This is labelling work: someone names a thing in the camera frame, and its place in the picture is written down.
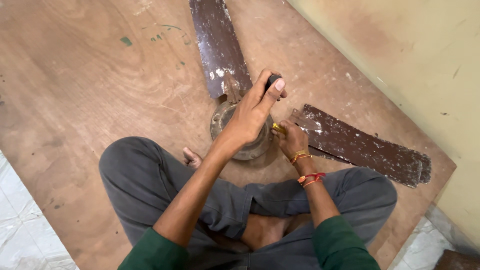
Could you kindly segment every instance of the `bare foot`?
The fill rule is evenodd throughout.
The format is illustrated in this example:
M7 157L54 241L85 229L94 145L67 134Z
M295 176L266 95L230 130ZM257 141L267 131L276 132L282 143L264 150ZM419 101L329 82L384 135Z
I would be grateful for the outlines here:
M249 214L247 227L243 232L241 241L251 250L280 241L292 218L267 217Z
M197 169L198 166L200 166L200 164L204 160L204 159L202 159L202 157L200 157L199 154L193 152L188 147L183 148L183 156L185 157L183 159L183 163L185 163L185 166L188 166L188 167L194 168L194 169Z

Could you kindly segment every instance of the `green shirt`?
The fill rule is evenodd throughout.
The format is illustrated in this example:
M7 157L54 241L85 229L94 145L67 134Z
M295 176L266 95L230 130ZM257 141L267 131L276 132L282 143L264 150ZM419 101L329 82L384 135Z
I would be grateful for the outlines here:
M323 270L380 270L365 245L342 217L331 217L315 229L313 246ZM148 228L119 266L119 270L185 269L185 248Z

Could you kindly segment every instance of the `leg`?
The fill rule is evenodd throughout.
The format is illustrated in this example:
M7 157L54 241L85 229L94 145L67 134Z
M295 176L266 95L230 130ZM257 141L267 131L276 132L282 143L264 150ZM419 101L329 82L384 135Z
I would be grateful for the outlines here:
M354 167L328 173L324 185L342 216L368 245L390 216L396 190L390 180L367 168ZM247 185L253 194L252 210L278 216L310 212L303 188L294 180L279 184ZM277 243L251 255L251 266L272 269L319 269L313 250L313 224L295 230Z
M123 138L110 145L102 154L99 169L132 245L157 221L194 172L154 141L140 137ZM251 200L245 190L217 180L200 220L211 230L238 239L245 229ZM238 258L234 252L217 246L200 226L193 232L188 251L197 266L202 264L198 261L207 263L211 257L217 264Z

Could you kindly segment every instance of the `yellow wall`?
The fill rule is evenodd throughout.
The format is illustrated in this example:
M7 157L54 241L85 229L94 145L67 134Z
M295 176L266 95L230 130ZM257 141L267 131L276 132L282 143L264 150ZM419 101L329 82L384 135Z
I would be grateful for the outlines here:
M289 2L458 165L437 205L480 246L480 1Z

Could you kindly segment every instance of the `person's left hand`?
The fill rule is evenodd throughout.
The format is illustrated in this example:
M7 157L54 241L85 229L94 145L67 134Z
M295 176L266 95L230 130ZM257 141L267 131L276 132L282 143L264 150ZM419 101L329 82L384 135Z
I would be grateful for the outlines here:
M253 87L238 103L232 118L219 136L229 137L231 142L238 143L239 147L257 138L277 99L287 97L285 81L281 78L275 80L265 92L268 78L273 74L280 75L269 69L262 70Z

